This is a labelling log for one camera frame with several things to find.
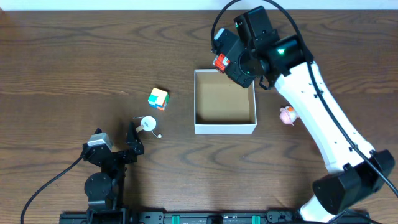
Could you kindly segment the white cardboard box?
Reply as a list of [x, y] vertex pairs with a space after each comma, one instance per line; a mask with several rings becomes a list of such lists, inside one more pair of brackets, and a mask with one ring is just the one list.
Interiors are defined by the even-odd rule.
[[256, 126], [253, 83], [243, 88], [215, 69], [194, 71], [195, 134], [252, 134]]

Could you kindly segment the multicoloured puzzle cube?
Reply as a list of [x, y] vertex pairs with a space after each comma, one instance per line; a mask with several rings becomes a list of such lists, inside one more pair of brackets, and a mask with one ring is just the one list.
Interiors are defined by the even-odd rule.
[[153, 88], [148, 98], [148, 104], [158, 110], [165, 110], [169, 102], [169, 93], [158, 88]]

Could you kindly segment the pink white toy duck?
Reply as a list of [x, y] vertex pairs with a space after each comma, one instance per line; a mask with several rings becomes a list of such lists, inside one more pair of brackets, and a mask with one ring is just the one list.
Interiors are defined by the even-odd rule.
[[294, 122], [299, 117], [300, 116], [292, 106], [286, 106], [280, 109], [279, 118], [284, 124], [291, 124], [293, 126]]

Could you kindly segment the red toy fire truck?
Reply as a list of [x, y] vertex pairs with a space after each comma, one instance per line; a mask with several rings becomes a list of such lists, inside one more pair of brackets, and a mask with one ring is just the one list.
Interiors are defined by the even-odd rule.
[[230, 59], [223, 53], [217, 55], [213, 61], [213, 65], [220, 73], [225, 73], [230, 63]]

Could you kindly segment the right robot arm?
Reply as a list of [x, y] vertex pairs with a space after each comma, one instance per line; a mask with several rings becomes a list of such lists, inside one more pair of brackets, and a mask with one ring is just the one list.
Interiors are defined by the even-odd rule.
[[243, 88], [255, 79], [265, 90], [275, 88], [289, 103], [281, 114], [290, 123], [302, 120], [328, 171], [314, 181], [313, 197], [299, 210], [300, 222], [330, 223], [351, 216], [353, 223], [368, 223], [368, 217], [350, 207], [391, 184], [391, 153], [376, 151], [350, 123], [299, 30], [280, 38], [262, 6], [234, 23], [236, 32], [212, 27], [213, 65]]

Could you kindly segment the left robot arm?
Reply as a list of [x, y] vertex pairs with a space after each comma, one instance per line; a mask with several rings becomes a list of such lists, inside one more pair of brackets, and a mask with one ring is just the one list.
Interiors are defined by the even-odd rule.
[[83, 160], [101, 168], [85, 182], [87, 223], [137, 223], [137, 215], [123, 203], [126, 165], [135, 163], [138, 155], [144, 153], [133, 122], [129, 124], [126, 144], [128, 149], [113, 152], [113, 142], [98, 128], [83, 145]]

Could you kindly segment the white rattle drum toy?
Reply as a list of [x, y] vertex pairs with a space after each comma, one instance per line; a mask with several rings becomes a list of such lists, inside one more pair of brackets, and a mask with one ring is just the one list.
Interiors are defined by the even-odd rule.
[[155, 137], [162, 138], [161, 134], [155, 133], [155, 128], [157, 126], [157, 121], [153, 116], [139, 116], [134, 117], [134, 119], [140, 119], [140, 125], [136, 128], [136, 132], [139, 133], [141, 131], [151, 132]]

